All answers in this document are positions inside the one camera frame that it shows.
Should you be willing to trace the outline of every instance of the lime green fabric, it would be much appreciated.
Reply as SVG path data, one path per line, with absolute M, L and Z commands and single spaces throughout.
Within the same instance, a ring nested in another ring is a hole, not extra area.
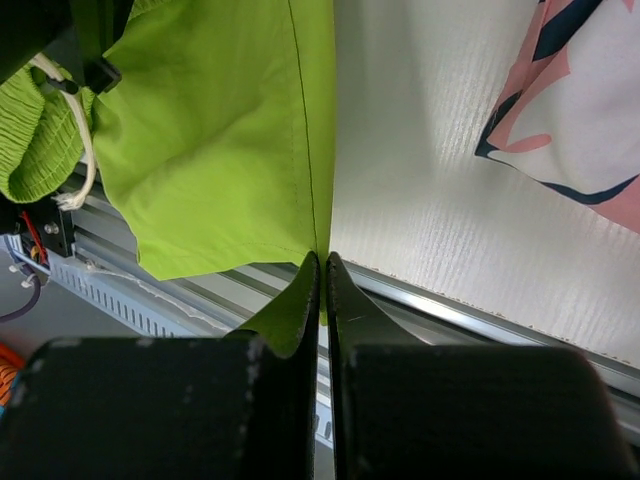
M 93 95 L 82 93 L 87 114 Z M 26 66 L 0 86 L 0 192 L 31 203 L 55 191 L 71 174 L 82 140 L 66 100 L 44 94 Z
M 159 279 L 326 258 L 332 0 L 171 0 L 133 18 L 94 102 L 103 185 Z

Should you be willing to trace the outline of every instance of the white drawstring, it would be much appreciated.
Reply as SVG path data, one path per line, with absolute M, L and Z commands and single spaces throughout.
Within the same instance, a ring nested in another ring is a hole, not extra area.
M 42 70 L 48 77 L 62 82 L 65 80 L 64 76 L 58 70 L 58 68 L 49 60 L 44 54 L 39 53 L 31 59 L 31 65 Z M 84 108 L 82 107 L 82 98 L 80 92 L 75 95 L 60 91 L 62 96 L 69 104 L 69 108 L 73 113 L 76 124 L 78 125 L 78 131 L 82 138 L 82 144 L 86 153 L 87 162 L 87 176 L 84 180 L 82 188 L 77 192 L 63 193 L 54 197 L 54 200 L 58 203 L 60 210 L 77 210 L 82 207 L 82 204 L 89 195 L 93 181 L 96 178 L 96 157 L 93 151 L 93 142 L 91 140 L 91 131 L 89 130 L 89 124 L 87 117 L 84 114 Z

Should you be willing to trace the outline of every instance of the purple cable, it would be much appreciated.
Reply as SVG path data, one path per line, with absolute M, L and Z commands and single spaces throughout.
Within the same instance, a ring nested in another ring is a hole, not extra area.
M 7 250 L 9 251 L 9 255 L 11 255 L 11 258 L 13 259 L 13 261 L 16 263 L 20 263 L 21 260 L 18 257 L 16 257 L 16 255 L 13 253 L 11 244 L 9 243 L 9 240 L 7 239 L 6 236 L 4 237 L 4 243 L 7 246 Z M 31 298 L 29 299 L 29 301 L 25 303 L 22 307 L 20 307 L 18 310 L 11 313 L 7 313 L 6 315 L 0 316 L 0 323 L 5 323 L 11 320 L 15 320 L 16 318 L 20 318 L 21 316 L 29 312 L 33 307 L 35 307 L 36 303 L 38 303 L 38 300 L 40 299 L 40 291 L 42 290 L 42 285 L 40 284 L 40 279 L 36 275 L 36 272 L 33 270 L 33 268 L 31 268 L 29 265 L 26 265 L 26 264 L 21 265 L 20 270 L 22 271 L 22 273 L 24 273 L 27 276 L 27 278 L 33 275 L 32 277 L 33 295 L 31 295 Z

